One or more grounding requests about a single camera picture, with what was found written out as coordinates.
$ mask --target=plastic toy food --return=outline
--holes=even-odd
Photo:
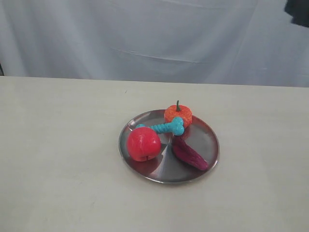
[[[172,150],[174,155],[183,162],[202,171],[208,168],[208,163],[195,150],[188,146],[180,136],[173,137]]]
[[[179,105],[177,101],[176,105],[171,105],[164,112],[164,120],[168,123],[171,122],[175,117],[181,117],[183,119],[183,127],[186,128],[192,123],[192,112],[184,105]]]
[[[145,127],[145,125],[139,124],[137,128],[139,127]],[[170,123],[154,125],[150,126],[150,128],[158,134],[172,132],[174,135],[180,136],[184,133],[183,119],[181,117],[175,117]]]
[[[147,161],[159,155],[161,142],[156,132],[149,127],[134,129],[126,141],[129,155],[135,161]]]

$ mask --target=red apple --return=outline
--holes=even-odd
[[[161,141],[153,129],[139,127],[130,133],[126,147],[133,160],[146,161],[159,155]]]

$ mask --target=toy apple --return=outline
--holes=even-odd
[[[159,155],[161,141],[153,129],[139,127],[130,133],[126,141],[126,147],[133,160],[147,161]]]
[[[187,128],[192,123],[192,111],[184,105],[179,105],[177,101],[176,105],[171,105],[164,112],[165,122],[171,122],[175,117],[181,117],[183,119],[183,127]]]

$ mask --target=plate rim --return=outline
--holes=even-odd
[[[142,115],[151,113],[151,112],[153,112],[153,111],[165,111],[165,109],[150,110],[150,111],[146,111],[146,112],[144,112],[144,113],[141,113],[141,114],[139,114],[139,115],[134,116],[132,119],[130,119],[130,120],[126,123],[126,125],[122,128],[122,130],[121,130],[121,132],[120,132],[120,134],[119,134],[119,138],[118,138],[118,149],[119,149],[119,154],[120,154],[120,156],[121,156],[123,162],[126,164],[126,166],[129,167],[129,169],[130,169],[133,173],[135,173],[137,176],[140,176],[140,177],[142,177],[142,178],[151,180],[151,181],[156,182],[156,183],[159,183],[159,184],[164,184],[164,185],[182,185],[182,184],[186,184],[186,183],[191,183],[191,182],[197,181],[197,180],[199,180],[199,179],[201,179],[201,178],[203,178],[203,177],[206,177],[206,176],[208,176],[210,173],[212,173],[213,169],[217,166],[217,164],[218,164],[218,162],[219,162],[219,158],[220,158],[220,144],[219,144],[219,140],[218,140],[218,137],[217,137],[216,133],[213,131],[213,129],[212,129],[205,121],[203,121],[202,119],[200,119],[199,117],[197,117],[197,116],[195,116],[195,115],[193,115],[193,117],[195,117],[196,119],[198,119],[198,120],[200,120],[201,122],[203,122],[203,123],[208,127],[208,129],[210,130],[210,132],[214,135],[214,138],[215,138],[215,140],[216,140],[217,147],[218,147],[218,152],[217,152],[216,160],[215,160],[215,162],[213,163],[213,165],[212,165],[208,170],[206,170],[205,173],[203,173],[202,175],[200,175],[200,176],[198,176],[198,177],[196,177],[196,178],[194,178],[194,179],[191,179],[191,180],[185,180],[185,181],[179,181],[179,182],[160,181],[160,180],[156,180],[156,179],[153,179],[153,178],[151,178],[151,177],[144,176],[144,175],[140,174],[139,172],[137,172],[136,170],[134,170],[134,169],[126,162],[126,160],[125,160],[125,158],[124,158],[124,155],[122,154],[121,147],[120,147],[120,144],[121,144],[120,141],[121,141],[121,136],[122,136],[122,134],[124,133],[124,131],[125,131],[127,125],[129,125],[130,122],[131,122],[133,119],[135,119],[135,118],[137,118],[137,117],[140,117],[140,116],[142,116]]]

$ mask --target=table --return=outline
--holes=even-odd
[[[220,160],[165,186],[127,168],[118,136],[176,100]],[[0,186],[1,232],[307,232],[309,89],[1,77]]]

